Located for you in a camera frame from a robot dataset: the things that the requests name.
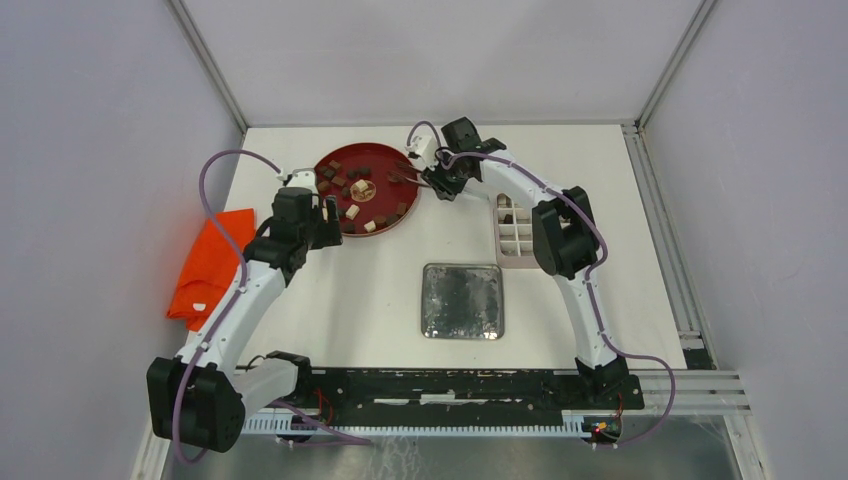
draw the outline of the orange cloth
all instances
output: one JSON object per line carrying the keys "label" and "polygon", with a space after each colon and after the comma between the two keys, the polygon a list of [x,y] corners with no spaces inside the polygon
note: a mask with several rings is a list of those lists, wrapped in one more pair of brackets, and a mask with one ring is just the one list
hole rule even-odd
{"label": "orange cloth", "polygon": [[[244,247],[256,232],[252,208],[215,215],[238,244]],[[239,261],[233,249],[208,219],[194,241],[183,265],[168,318],[186,320],[186,328],[198,331],[227,292]]]}

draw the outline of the round red tray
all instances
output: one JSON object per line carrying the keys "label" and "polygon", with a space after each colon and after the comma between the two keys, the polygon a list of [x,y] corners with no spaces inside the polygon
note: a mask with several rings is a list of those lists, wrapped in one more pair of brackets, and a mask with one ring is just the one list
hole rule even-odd
{"label": "round red tray", "polygon": [[[341,167],[338,171],[334,172],[333,176],[328,178],[324,170],[326,168],[332,168],[331,162],[335,162],[341,165]],[[394,227],[409,215],[409,211],[418,199],[419,186],[414,183],[389,182],[389,172],[398,172],[407,177],[412,177],[398,168],[396,166],[397,162],[412,165],[404,154],[392,147],[379,143],[355,143],[331,152],[315,165],[315,175],[318,184],[326,181],[330,187],[320,192],[322,197],[335,195],[339,208],[344,210],[347,210],[352,205],[359,206],[359,213],[353,220],[342,215],[340,211],[339,220],[341,221],[344,235],[353,237],[376,235]],[[362,167],[370,168],[371,173],[368,175],[357,173],[352,179],[348,177],[348,172],[358,172]],[[345,181],[344,185],[333,183],[332,180],[336,177],[343,179]],[[353,184],[360,179],[365,180],[369,184],[368,189],[360,192],[352,188],[351,195],[348,198],[344,198],[342,196],[342,189],[344,187],[353,187]],[[398,215],[398,220],[395,223],[384,227],[378,226],[376,230],[370,233],[365,231],[365,224],[374,220],[375,217],[383,216],[388,219],[391,215],[397,215],[398,208],[403,209],[401,204],[405,205],[406,212]],[[345,232],[346,224],[353,224],[353,233]]]}

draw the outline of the metal tray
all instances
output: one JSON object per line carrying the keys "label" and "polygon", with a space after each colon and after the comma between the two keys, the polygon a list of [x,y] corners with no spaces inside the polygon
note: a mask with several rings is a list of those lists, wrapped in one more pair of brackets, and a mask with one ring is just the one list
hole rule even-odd
{"label": "metal tray", "polygon": [[429,263],[421,289],[427,338],[497,340],[504,335],[503,279],[497,265]]}

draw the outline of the white cube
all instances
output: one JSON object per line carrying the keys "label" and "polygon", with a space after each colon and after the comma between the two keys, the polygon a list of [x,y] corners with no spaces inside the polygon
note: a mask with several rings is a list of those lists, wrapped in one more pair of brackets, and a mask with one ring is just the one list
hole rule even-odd
{"label": "white cube", "polygon": [[347,216],[347,218],[353,220],[354,218],[356,218],[357,213],[359,213],[359,205],[351,205],[347,209],[347,213],[345,215]]}

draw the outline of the white tabletop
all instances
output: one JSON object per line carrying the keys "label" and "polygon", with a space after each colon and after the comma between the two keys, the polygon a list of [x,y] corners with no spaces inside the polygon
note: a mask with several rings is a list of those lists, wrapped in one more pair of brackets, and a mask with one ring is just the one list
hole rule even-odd
{"label": "white tabletop", "polygon": [[[589,193],[610,247],[598,270],[607,323],[625,351],[686,368],[621,129],[612,125],[479,127],[519,162],[565,188]],[[287,171],[311,167],[338,147],[377,142],[402,150],[405,127],[252,128],[244,148]],[[280,187],[253,158],[239,160],[227,210],[271,215]],[[248,342],[242,361],[272,350],[313,365],[406,368],[574,368],[574,334],[553,280],[541,270],[504,269],[505,334],[494,341],[435,340],[420,329],[422,269],[431,262],[496,263],[490,204],[454,202],[422,189],[409,217],[368,238],[309,252],[306,265]],[[628,361],[631,368],[657,368]]]}

